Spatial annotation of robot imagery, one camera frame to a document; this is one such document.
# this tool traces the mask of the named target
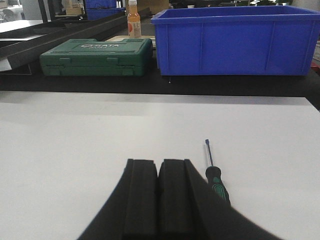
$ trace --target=black foam padding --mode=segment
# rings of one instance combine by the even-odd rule
[[[78,240],[154,239],[156,181],[153,161],[128,159],[117,186]]]
[[[190,160],[186,159],[184,164],[197,240],[280,240],[213,192]]]
[[[183,160],[165,159],[159,171],[159,239],[191,240],[193,217]]]
[[[124,240],[157,237],[157,169],[149,160],[135,160],[123,231]]]

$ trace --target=black table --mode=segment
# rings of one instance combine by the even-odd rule
[[[149,18],[142,22],[142,34],[154,34]],[[116,35],[127,35],[127,30]],[[0,91],[305,97],[320,110],[320,76],[313,70],[307,76],[211,75],[169,79],[157,69],[155,51],[143,77],[49,77],[39,71],[34,75],[0,75]]]

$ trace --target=green screwdriver handle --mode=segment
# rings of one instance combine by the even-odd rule
[[[231,205],[229,193],[221,180],[221,170],[217,166],[209,166],[205,171],[208,184],[212,186],[212,190],[218,194],[226,203]]]

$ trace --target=blue box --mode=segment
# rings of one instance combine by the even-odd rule
[[[117,0],[85,0],[85,9],[116,8]]]
[[[88,20],[102,19],[113,14],[125,11],[125,7],[109,8],[109,9],[86,9]]]
[[[155,25],[162,75],[307,75],[320,12],[293,6],[167,9]]]

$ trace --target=green toolbox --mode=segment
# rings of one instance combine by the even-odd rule
[[[153,55],[152,40],[70,39],[40,55],[46,76],[143,76]]]

